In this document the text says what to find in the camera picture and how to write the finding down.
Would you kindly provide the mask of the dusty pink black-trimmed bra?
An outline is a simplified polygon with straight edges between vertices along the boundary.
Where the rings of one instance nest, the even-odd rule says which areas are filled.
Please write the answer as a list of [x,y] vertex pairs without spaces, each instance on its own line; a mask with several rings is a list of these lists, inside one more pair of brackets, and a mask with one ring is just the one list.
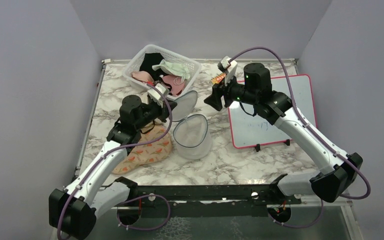
[[184,90],[186,81],[176,75],[160,75],[161,83],[169,90],[169,94],[178,97]]

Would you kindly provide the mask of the pale green garment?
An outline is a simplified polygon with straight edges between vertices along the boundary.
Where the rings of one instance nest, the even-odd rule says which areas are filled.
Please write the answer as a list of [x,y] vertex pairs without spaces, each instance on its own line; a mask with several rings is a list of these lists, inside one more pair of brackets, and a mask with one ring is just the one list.
[[154,71],[162,70],[165,74],[181,77],[182,79],[190,79],[191,71],[182,63],[169,62],[163,59],[160,63],[152,66]]

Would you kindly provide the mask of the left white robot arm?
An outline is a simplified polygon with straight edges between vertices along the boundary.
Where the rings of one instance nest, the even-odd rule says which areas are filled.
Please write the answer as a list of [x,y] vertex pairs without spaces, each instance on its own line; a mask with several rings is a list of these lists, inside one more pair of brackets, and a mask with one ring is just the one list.
[[119,118],[108,133],[102,149],[87,169],[63,190],[54,189],[48,199],[49,224],[59,240],[84,240],[96,221],[117,204],[132,205],[137,200],[135,182],[115,180],[101,189],[114,168],[134,147],[139,146],[142,128],[156,119],[173,121],[177,102],[159,97],[143,103],[137,95],[122,99]]

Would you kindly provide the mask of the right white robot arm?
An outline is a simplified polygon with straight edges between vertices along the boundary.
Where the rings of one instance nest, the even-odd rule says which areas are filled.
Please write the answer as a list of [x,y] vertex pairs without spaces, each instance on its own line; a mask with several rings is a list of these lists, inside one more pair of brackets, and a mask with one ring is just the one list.
[[243,68],[244,83],[235,76],[224,76],[213,84],[204,103],[217,111],[234,101],[251,105],[254,112],[270,125],[287,134],[313,160],[318,171],[285,175],[276,179],[268,190],[269,199],[280,204],[293,195],[316,195],[333,203],[355,181],[363,163],[358,153],[348,154],[328,140],[301,111],[290,95],[273,90],[270,71],[262,63],[249,63]]

